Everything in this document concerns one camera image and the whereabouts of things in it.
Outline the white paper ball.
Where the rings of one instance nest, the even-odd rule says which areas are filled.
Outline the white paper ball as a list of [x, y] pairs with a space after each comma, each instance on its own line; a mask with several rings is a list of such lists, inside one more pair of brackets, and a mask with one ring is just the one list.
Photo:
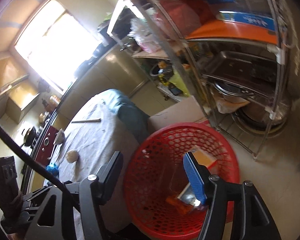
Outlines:
[[76, 150], [70, 150], [65, 155], [68, 163], [74, 163], [79, 159], [79, 153]]

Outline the blue plastic bag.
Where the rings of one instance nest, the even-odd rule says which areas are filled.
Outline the blue plastic bag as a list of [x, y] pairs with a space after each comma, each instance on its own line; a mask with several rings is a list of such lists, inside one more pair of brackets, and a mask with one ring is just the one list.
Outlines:
[[46, 171], [52, 174], [55, 178], [59, 178], [59, 168], [55, 163], [47, 165]]

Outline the blue white carton box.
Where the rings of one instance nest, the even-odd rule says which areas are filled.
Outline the blue white carton box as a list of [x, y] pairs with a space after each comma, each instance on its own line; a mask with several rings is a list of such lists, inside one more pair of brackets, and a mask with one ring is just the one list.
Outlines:
[[199, 207], [201, 205], [201, 202], [196, 198], [190, 183], [184, 187], [181, 193], [177, 196], [177, 199], [192, 207]]

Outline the red yellow medicine box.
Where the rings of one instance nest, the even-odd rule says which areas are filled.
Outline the red yellow medicine box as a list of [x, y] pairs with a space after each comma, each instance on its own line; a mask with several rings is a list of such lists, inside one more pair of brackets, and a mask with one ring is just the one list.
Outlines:
[[205, 150], [202, 150], [200, 147], [195, 145], [191, 148], [190, 152], [193, 154], [199, 165], [206, 166], [208, 169], [212, 169], [217, 166], [217, 159]]

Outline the orange red plastic wrapper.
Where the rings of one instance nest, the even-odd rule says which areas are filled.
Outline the orange red plastic wrapper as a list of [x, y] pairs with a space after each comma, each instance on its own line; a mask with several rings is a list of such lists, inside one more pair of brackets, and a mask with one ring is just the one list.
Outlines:
[[185, 204], [184, 202], [182, 202], [178, 198], [168, 196], [166, 198], [166, 202], [168, 204], [172, 205], [173, 207], [175, 207], [175, 209], [177, 210], [177, 212], [180, 215], [186, 215], [186, 214], [190, 213], [193, 210], [192, 205]]

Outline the red plastic trash basket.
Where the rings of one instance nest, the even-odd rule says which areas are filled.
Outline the red plastic trash basket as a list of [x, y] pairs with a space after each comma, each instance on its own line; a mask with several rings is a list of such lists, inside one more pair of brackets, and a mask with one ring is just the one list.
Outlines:
[[217, 174], [239, 183], [239, 165], [228, 141], [213, 128], [182, 122], [151, 134], [134, 152], [123, 181], [128, 212], [139, 230], [154, 239], [195, 239], [206, 212], [193, 209], [180, 215], [166, 202], [177, 198], [189, 182], [183, 156], [198, 146], [217, 159]]

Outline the dark red built-in oven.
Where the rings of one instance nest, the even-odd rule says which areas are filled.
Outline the dark red built-in oven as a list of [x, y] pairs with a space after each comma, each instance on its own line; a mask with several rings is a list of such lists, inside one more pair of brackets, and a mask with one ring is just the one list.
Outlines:
[[50, 163], [54, 140], [58, 130], [53, 126], [50, 126], [46, 132], [43, 133], [43, 139], [38, 143], [34, 152], [34, 160], [43, 166], [47, 166]]

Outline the white ceramic bowl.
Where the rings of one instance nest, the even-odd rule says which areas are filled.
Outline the white ceramic bowl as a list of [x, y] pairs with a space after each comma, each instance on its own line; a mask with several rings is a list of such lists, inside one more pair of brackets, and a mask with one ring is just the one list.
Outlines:
[[60, 145], [64, 142], [65, 140], [65, 134], [64, 134], [64, 131], [62, 129], [60, 129], [57, 133], [56, 133], [56, 136], [55, 136], [55, 139], [53, 141], [53, 144], [54, 145]]

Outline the black wok with lid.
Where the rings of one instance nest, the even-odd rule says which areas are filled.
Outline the black wok with lid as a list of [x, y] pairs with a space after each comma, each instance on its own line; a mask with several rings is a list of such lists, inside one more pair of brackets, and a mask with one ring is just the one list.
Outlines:
[[33, 126], [29, 128], [25, 133], [25, 129], [22, 131], [22, 135], [24, 136], [24, 141], [21, 145], [21, 147], [30, 147], [34, 148], [36, 141], [37, 141], [37, 130], [36, 127]]

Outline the long wooden stick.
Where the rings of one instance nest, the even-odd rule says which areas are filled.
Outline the long wooden stick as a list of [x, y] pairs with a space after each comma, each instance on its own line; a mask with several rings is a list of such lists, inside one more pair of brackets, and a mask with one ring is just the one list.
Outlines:
[[93, 122], [100, 122], [100, 121], [101, 121], [101, 118], [87, 119], [87, 120], [75, 120], [75, 121], [71, 121], [71, 124], [93, 123]]

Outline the cardboard box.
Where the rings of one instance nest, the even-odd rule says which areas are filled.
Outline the cardboard box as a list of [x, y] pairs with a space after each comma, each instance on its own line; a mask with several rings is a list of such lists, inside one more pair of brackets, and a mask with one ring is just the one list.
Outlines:
[[151, 116], [148, 119], [149, 135], [162, 128], [181, 122], [195, 122], [210, 127], [210, 123], [198, 105], [198, 102], [193, 96], [190, 96]]

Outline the blue undercloth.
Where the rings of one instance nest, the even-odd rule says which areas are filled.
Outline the blue undercloth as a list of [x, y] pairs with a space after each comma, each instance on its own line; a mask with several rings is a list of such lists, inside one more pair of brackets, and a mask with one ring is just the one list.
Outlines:
[[139, 109], [129, 97], [117, 89], [110, 89], [108, 107], [125, 124], [139, 144], [148, 138], [149, 115]]

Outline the metal storage rack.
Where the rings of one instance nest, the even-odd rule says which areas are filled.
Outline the metal storage rack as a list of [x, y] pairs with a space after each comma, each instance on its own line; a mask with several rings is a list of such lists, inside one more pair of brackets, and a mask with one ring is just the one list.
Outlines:
[[257, 157], [292, 109], [292, 25], [285, 0], [118, 0], [108, 34], [124, 14], [139, 18], [212, 126]]

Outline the pink white plastic bag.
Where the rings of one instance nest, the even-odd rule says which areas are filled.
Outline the pink white plastic bag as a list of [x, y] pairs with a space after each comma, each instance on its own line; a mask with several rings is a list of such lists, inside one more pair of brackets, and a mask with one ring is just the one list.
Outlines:
[[161, 50], [148, 25], [139, 18], [130, 20], [129, 37], [133, 38], [137, 45], [147, 53], [155, 53]]

